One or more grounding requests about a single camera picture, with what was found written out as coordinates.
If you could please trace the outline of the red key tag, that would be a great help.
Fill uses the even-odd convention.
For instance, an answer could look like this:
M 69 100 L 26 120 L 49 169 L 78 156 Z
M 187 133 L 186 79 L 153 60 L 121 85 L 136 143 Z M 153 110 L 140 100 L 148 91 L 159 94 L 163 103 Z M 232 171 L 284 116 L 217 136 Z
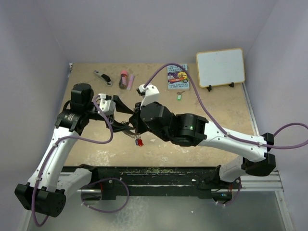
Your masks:
M 142 142 L 142 139 L 136 139 L 135 140 L 135 144 L 139 147 L 142 147 L 143 146 L 143 142 Z

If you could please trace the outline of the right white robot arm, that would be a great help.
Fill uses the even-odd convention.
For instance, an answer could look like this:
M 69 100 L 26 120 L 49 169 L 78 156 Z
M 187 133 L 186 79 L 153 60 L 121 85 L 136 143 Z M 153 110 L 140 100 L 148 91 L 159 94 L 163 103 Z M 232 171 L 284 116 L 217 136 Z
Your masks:
M 139 134 L 150 132 L 163 141 L 182 147 L 205 146 L 237 154 L 237 158 L 218 167 L 214 183 L 226 188 L 244 175 L 268 176 L 276 168 L 275 155 L 266 144 L 273 136 L 250 136 L 233 130 L 224 134 L 204 117 L 186 113 L 174 114 L 158 102 L 134 109 L 129 122 Z

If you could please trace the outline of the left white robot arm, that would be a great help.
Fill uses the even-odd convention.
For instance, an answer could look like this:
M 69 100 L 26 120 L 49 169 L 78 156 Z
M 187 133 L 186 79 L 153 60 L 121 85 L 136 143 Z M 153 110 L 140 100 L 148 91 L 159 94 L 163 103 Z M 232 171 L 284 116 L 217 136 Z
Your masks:
M 68 154 L 77 140 L 91 143 L 107 144 L 113 139 L 113 127 L 109 116 L 113 115 L 116 105 L 121 100 L 118 96 L 98 94 L 90 84 L 76 84 L 71 90 L 61 113 L 57 116 L 50 144 L 33 175 L 26 184 L 18 184 L 15 195 L 22 206 L 31 211 L 36 220 L 36 213 L 48 217 L 57 217 L 62 212 L 66 200 L 78 189 L 86 186 L 89 189 L 107 179 L 99 179 L 96 167 L 81 165 L 64 181 L 59 176 Z M 81 137 L 90 120 L 104 121 L 110 130 L 106 141 L 95 141 Z

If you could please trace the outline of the keyring yellow clip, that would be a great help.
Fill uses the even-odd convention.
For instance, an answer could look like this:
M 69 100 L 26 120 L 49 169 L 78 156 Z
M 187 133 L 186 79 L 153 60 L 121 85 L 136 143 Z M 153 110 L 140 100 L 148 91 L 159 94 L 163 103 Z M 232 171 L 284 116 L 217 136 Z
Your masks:
M 129 122 L 128 122 L 128 121 L 122 121 L 121 124 L 128 126 L 128 125 L 129 125 Z M 133 131 L 130 130 L 130 129 L 126 129 L 126 130 L 124 130 L 124 131 L 122 131 L 122 132 L 123 132 L 125 135 L 127 135 L 127 136 L 129 136 L 129 137 L 131 137 L 131 138 L 134 138 L 134 139 L 136 139 L 136 137 L 139 136 L 137 133 L 133 132 Z

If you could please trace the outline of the green key tag with key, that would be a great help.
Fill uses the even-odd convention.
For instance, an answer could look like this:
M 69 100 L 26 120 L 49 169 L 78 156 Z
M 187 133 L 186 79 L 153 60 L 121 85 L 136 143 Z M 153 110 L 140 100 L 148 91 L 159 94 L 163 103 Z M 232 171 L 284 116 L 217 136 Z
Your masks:
M 180 92 L 177 92 L 177 100 L 180 101 L 181 98 L 182 98 L 182 94 L 184 93 L 184 91 L 180 91 Z

